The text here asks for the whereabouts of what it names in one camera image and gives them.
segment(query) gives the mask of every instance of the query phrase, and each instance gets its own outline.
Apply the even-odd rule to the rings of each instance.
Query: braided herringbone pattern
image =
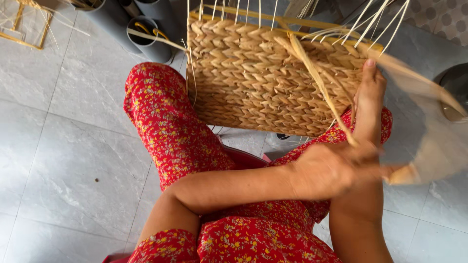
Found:
[[[207,124],[317,137],[333,113],[304,64],[290,53],[286,33],[234,21],[189,18],[189,97]],[[339,113],[361,81],[364,48],[301,42],[317,65]]]

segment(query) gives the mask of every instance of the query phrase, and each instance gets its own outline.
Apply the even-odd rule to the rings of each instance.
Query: red floral dress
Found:
[[[185,80],[176,70],[158,63],[136,65],[125,91],[124,110],[156,164],[161,190],[187,174],[235,167],[217,137],[197,118]],[[342,119],[353,130],[350,112]],[[391,113],[384,108],[381,143],[390,136],[391,125]],[[268,165],[296,160],[318,142],[344,140],[335,125]],[[329,205],[328,200],[282,200],[225,209],[201,217],[198,239],[182,229],[161,231],[141,242],[129,262],[340,262],[312,234]]]

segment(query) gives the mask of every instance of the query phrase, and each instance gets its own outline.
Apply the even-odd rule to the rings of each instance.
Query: woman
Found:
[[[363,66],[350,123],[359,147],[337,125],[265,168],[235,170],[198,120],[185,80],[157,64],[135,66],[124,109],[156,164],[163,194],[130,263],[392,262],[381,218],[381,179],[398,167],[378,164],[392,117],[382,109],[386,80],[375,61]],[[330,212],[334,251],[312,234]]]

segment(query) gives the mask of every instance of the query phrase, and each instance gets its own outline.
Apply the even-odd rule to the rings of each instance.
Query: gray pipe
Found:
[[[119,0],[120,5],[127,11],[131,18],[141,15],[140,9],[133,0]]]
[[[182,36],[182,26],[174,14],[169,0],[135,0],[135,3],[145,16],[156,21],[159,29],[172,42],[179,42]]]
[[[103,0],[102,4],[90,11],[81,11],[95,25],[111,35],[126,50],[140,54],[127,36],[127,24],[130,17],[117,0]]]
[[[153,35],[153,29],[158,28],[158,25],[156,25],[156,23],[151,18],[143,15],[131,19],[130,23],[128,23],[128,28],[139,30],[137,27],[135,27],[135,22],[140,22],[143,24],[151,33],[151,35]],[[128,38],[135,44],[135,46],[137,46],[152,62],[164,63],[171,58],[171,49],[167,44],[128,33],[127,35]]]

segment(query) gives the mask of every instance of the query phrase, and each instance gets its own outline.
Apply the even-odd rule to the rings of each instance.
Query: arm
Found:
[[[199,215],[216,210],[267,200],[327,199],[359,181],[390,175],[394,167],[357,165],[356,160],[375,154],[370,143],[362,143],[360,149],[338,150],[314,145],[296,162],[283,166],[188,175],[168,187],[156,201],[138,243],[173,228],[197,237]]]
[[[380,144],[381,108],[386,81],[375,65],[364,66],[354,137]],[[378,163],[378,158],[368,160]],[[361,182],[331,200],[330,234],[343,262],[392,262],[382,233],[381,180]]]

